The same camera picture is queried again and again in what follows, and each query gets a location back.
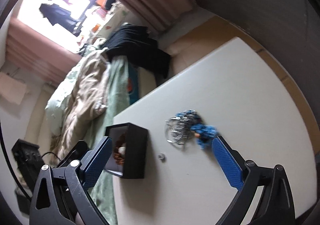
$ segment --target gray wall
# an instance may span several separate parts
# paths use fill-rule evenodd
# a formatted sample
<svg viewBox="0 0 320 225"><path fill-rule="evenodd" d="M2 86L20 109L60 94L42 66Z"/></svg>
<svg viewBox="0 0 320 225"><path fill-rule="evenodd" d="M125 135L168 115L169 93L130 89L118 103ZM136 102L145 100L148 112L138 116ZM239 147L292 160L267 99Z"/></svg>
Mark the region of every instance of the gray wall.
<svg viewBox="0 0 320 225"><path fill-rule="evenodd" d="M260 42L289 72L320 124L320 18L308 0L196 0Z"/></svg>

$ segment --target blue gripper pad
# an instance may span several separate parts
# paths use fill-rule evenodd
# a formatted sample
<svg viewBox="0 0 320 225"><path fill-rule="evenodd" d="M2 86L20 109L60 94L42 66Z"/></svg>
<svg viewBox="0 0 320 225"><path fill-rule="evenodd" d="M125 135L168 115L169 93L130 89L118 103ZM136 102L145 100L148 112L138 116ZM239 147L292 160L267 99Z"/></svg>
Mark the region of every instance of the blue gripper pad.
<svg viewBox="0 0 320 225"><path fill-rule="evenodd" d="M240 191L243 186L242 170L218 137L215 137L212 140L212 152L215 155L230 185Z"/></svg>
<svg viewBox="0 0 320 225"><path fill-rule="evenodd" d="M87 191L95 186L101 172L112 154L112 140L103 137L80 167L83 177L83 189Z"/></svg>

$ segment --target hanging clothes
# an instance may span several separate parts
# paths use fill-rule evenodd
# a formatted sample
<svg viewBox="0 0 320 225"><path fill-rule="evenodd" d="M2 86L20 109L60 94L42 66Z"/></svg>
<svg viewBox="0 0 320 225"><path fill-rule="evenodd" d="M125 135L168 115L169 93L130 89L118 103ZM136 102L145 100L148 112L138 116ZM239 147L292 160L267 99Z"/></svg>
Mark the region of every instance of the hanging clothes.
<svg viewBox="0 0 320 225"><path fill-rule="evenodd" d="M67 31L73 34L73 31L79 22L71 17L71 12L61 8L57 4L43 3L40 5L39 11L44 18L47 18L51 25L59 24Z"/></svg>
<svg viewBox="0 0 320 225"><path fill-rule="evenodd" d="M114 56L127 56L130 63L167 78L171 56L158 49L158 42L148 37L147 30L147 27L122 25L100 49L109 48L106 50L109 60Z"/></svg>

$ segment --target tabletop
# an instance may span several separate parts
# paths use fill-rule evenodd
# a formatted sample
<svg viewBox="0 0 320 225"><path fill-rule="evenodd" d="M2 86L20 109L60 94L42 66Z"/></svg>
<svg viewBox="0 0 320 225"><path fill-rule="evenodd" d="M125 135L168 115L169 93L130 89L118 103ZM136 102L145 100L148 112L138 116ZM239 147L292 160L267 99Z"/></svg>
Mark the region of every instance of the tabletop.
<svg viewBox="0 0 320 225"><path fill-rule="evenodd" d="M119 225L215 224L237 190L214 155L189 140L184 150L166 141L165 120L196 110L245 160L284 166L295 214L316 202L311 142L289 93L269 66L240 38L214 50L114 118L149 130L145 178L113 177ZM164 153L166 161L158 159ZM242 224L251 220L259 187Z"/></svg>

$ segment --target brown blanket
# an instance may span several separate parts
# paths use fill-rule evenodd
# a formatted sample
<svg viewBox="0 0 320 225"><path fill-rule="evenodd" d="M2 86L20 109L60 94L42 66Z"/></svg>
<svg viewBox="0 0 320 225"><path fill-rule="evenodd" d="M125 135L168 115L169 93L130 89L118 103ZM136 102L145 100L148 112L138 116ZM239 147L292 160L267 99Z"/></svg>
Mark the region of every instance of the brown blanket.
<svg viewBox="0 0 320 225"><path fill-rule="evenodd" d="M76 143L83 139L93 119L108 107L108 78L110 63L105 50L91 52L84 61L72 90L61 136L51 141L51 151L63 159ZM51 158L51 163L58 164Z"/></svg>

